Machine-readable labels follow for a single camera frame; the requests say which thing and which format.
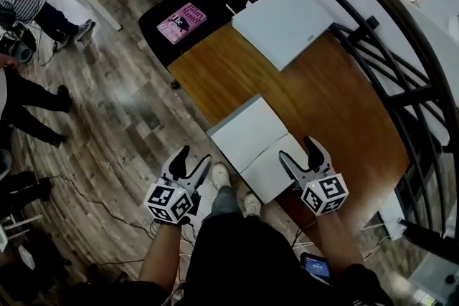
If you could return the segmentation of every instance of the white cardboard box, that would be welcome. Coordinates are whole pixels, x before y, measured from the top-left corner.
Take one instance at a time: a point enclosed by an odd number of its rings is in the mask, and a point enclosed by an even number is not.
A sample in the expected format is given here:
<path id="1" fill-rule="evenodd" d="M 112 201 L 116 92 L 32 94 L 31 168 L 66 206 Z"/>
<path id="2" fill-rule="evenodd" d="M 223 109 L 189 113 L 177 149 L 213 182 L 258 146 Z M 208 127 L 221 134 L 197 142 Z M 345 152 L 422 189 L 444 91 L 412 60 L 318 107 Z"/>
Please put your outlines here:
<path id="1" fill-rule="evenodd" d="M 293 183 L 279 161 L 280 150 L 288 152 L 300 166 L 308 167 L 306 152 L 260 96 L 246 102 L 207 134 L 264 204 Z"/>
<path id="2" fill-rule="evenodd" d="M 258 0 L 232 17 L 232 26 L 280 71 L 332 23 L 315 0 Z"/>

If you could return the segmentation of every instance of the chair seat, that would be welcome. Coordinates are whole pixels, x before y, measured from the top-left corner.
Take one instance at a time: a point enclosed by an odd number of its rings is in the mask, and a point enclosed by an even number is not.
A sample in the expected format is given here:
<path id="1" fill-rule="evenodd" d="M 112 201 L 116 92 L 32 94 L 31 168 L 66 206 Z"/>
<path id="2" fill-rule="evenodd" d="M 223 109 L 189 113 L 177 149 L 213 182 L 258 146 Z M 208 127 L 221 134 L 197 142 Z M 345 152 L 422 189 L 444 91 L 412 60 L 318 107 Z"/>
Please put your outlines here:
<path id="1" fill-rule="evenodd" d="M 202 11 L 207 19 L 179 42 L 172 44 L 158 31 L 157 26 L 188 3 Z M 153 53 L 163 66 L 168 67 L 195 44 L 228 23 L 232 16 L 233 13 L 219 0 L 164 0 L 147 11 L 138 23 Z"/>

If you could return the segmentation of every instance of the smartphone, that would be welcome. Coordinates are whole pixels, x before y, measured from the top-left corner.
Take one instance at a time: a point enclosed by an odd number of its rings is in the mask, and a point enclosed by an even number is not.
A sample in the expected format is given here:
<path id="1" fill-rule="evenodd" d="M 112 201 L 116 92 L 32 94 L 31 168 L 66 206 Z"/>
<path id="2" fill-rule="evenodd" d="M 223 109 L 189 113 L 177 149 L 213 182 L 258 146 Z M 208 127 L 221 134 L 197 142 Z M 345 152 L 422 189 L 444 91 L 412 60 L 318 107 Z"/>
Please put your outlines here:
<path id="1" fill-rule="evenodd" d="M 324 257 L 318 257 L 307 252 L 301 254 L 301 265 L 311 274 L 328 282 L 330 280 L 330 271 L 328 270 L 327 261 Z"/>

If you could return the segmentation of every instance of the person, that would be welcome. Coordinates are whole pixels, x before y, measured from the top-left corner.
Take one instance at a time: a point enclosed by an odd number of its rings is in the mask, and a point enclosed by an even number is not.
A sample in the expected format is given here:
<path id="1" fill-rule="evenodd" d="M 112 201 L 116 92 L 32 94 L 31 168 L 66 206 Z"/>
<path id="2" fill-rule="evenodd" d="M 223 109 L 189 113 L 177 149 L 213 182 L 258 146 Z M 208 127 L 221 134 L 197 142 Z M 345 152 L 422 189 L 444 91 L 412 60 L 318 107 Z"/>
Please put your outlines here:
<path id="1" fill-rule="evenodd" d="M 0 54 L 0 124 L 12 124 L 23 132 L 59 148 L 67 137 L 39 122 L 24 106 L 68 113 L 72 104 L 69 90 L 60 85 L 57 94 L 54 95 L 42 86 L 21 77 L 16 68 L 17 61 L 14 58 Z"/>
<path id="2" fill-rule="evenodd" d="M 53 51 L 66 47 L 72 39 L 81 40 L 93 26 L 92 19 L 77 26 L 67 20 L 65 15 L 46 0 L 0 0 L 0 6 L 13 11 L 16 19 L 28 24 L 35 21 L 45 34 L 54 41 Z"/>
<path id="3" fill-rule="evenodd" d="M 198 233 L 177 305 L 393 305 L 336 212 L 317 218 L 321 251 L 333 276 L 328 285 L 302 268 L 282 234 L 261 222 L 255 195 L 245 197 L 242 215 L 223 163 L 212 169 L 212 180 L 218 194 Z M 138 281 L 95 293 L 85 304 L 167 305 L 180 240 L 181 226 L 160 225 Z"/>
<path id="4" fill-rule="evenodd" d="M 35 173 L 31 171 L 7 176 L 0 182 L 0 219 L 18 214 L 28 203 L 37 199 L 49 201 L 50 196 L 49 178 L 37 181 Z"/>

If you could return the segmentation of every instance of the white sneaker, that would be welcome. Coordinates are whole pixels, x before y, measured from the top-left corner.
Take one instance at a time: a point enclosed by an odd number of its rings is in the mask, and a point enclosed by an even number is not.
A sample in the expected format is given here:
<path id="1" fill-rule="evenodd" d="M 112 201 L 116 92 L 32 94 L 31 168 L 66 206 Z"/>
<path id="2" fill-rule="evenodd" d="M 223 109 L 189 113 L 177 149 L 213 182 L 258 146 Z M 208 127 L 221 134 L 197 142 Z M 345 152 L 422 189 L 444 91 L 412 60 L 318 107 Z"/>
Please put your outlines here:
<path id="1" fill-rule="evenodd" d="M 248 193 L 244 198 L 245 213 L 244 217 L 260 216 L 261 203 L 254 193 Z"/>
<path id="2" fill-rule="evenodd" d="M 231 187 L 230 173 L 223 162 L 215 163 L 215 166 L 212 168 L 212 181 L 217 190 L 220 190 L 223 186 Z"/>
<path id="3" fill-rule="evenodd" d="M 78 33 L 75 35 L 75 40 L 80 41 L 82 37 L 93 27 L 93 20 L 88 19 L 85 23 L 78 26 Z"/>
<path id="4" fill-rule="evenodd" d="M 52 47 L 52 51 L 54 53 L 61 51 L 62 49 L 64 49 L 69 44 L 71 39 L 72 39 L 72 37 L 70 37 L 68 34 L 66 34 L 64 36 L 64 39 L 62 40 L 62 42 L 55 41 L 55 43 L 54 43 L 54 45 Z"/>

